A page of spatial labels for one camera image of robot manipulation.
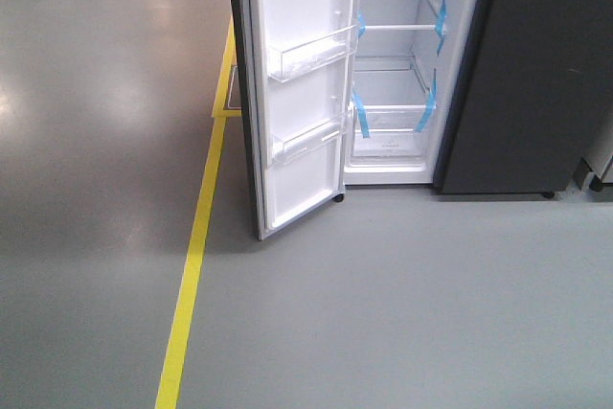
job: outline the caster wheel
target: caster wheel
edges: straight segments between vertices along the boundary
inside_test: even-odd
[[[604,184],[597,176],[594,176],[594,179],[590,182],[590,191],[602,192],[602,189],[604,189]]]

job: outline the blue packing tape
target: blue packing tape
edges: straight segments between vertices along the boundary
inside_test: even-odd
[[[430,88],[430,93],[428,94],[428,100],[425,103],[425,110],[423,111],[421,120],[416,128],[417,133],[421,133],[425,126],[428,125],[428,121],[432,117],[434,109],[437,108],[437,91],[437,70],[435,69],[434,78],[432,79],[432,87]]]
[[[357,21],[360,23],[360,29],[357,31],[357,38],[360,38],[366,33],[366,21],[361,11],[357,13]]]
[[[355,104],[355,108],[357,109],[357,119],[360,122],[360,130],[362,131],[363,138],[370,138],[371,132],[368,128],[368,118],[366,117],[366,109],[364,108],[364,103],[362,99],[359,97],[355,90],[352,92],[353,103]]]
[[[441,50],[443,49],[444,39],[446,36],[446,32],[444,30],[444,23],[447,20],[447,0],[443,0],[441,4],[441,10],[439,11],[439,17],[437,19],[437,24],[434,27],[435,32],[439,36],[439,48],[437,48],[437,56],[441,54]]]

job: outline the appliance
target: appliance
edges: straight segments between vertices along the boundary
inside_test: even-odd
[[[579,94],[591,68],[580,45],[559,52],[593,13],[560,14],[580,2],[596,3],[233,0],[258,237],[342,199],[346,185],[563,189],[577,164],[569,170],[565,147],[587,142],[602,106]],[[598,28],[612,24],[604,16]]]
[[[604,125],[588,149],[585,161],[595,174],[590,189],[601,192],[604,185],[613,184],[613,110],[604,119]]]

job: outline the yellow floor marking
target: yellow floor marking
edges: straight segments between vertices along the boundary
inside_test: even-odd
[[[232,65],[237,62],[236,41],[234,37],[234,23],[232,20],[228,25],[228,35],[226,37],[226,47],[223,51],[221,70],[219,71],[219,81],[217,82],[217,94],[213,105],[213,117],[240,117],[240,109],[224,109],[223,106],[228,99],[230,91],[230,77],[232,76]]]
[[[232,21],[228,28],[226,49],[223,54],[221,72],[217,83],[216,99],[214,103],[213,133],[209,144],[209,153],[204,168],[204,178],[200,187],[200,196],[193,219],[192,236],[188,247],[188,255],[183,269],[183,279],[179,288],[179,297],[176,302],[174,319],[170,329],[170,338],[166,349],[164,368],[160,377],[160,386],[155,401],[155,409],[175,409],[179,400],[181,390],[181,379],[183,377],[183,366],[190,339],[190,328],[192,326],[193,308],[198,292],[200,272],[204,262],[204,249],[207,234],[209,232],[209,222],[213,209],[213,197],[215,195],[217,174],[219,172],[219,161],[223,147],[223,135],[225,131],[227,116],[221,110],[220,115],[216,115],[215,108],[224,105],[228,94],[228,84],[230,81],[230,67],[234,57],[234,29]]]

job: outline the gray epoxy floor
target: gray epoxy floor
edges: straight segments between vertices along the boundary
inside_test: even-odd
[[[153,407],[228,0],[0,2],[0,406]],[[260,243],[243,158],[232,119],[180,408],[611,407],[613,191],[351,190]]]
[[[153,407],[229,0],[0,0],[0,406]]]
[[[234,119],[181,409],[612,406],[613,191],[354,189],[259,243],[243,154]]]

